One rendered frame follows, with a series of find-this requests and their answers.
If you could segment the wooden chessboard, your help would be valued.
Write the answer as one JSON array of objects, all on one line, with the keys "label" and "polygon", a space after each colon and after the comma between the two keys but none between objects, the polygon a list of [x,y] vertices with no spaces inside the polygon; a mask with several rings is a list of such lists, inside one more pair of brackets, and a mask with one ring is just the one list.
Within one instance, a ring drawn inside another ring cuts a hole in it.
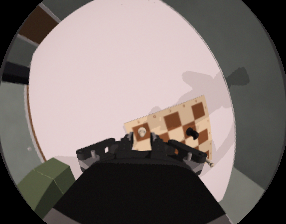
[{"label": "wooden chessboard", "polygon": [[[212,135],[208,108],[205,96],[194,98],[184,103],[124,123],[127,133],[134,132],[134,150],[151,150],[150,132],[159,135],[164,142],[176,139],[207,154],[212,160]],[[138,129],[144,127],[146,134],[140,137]],[[186,134],[188,128],[193,128],[199,137],[193,140]]]}]

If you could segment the white pawn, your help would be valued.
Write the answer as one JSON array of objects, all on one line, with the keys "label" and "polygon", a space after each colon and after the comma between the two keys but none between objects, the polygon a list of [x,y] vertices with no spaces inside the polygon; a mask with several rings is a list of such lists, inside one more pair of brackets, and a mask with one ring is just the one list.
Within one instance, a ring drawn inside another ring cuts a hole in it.
[{"label": "white pawn", "polygon": [[139,133],[140,137],[144,137],[146,134],[146,129],[144,127],[140,127],[138,129],[138,133]]}]

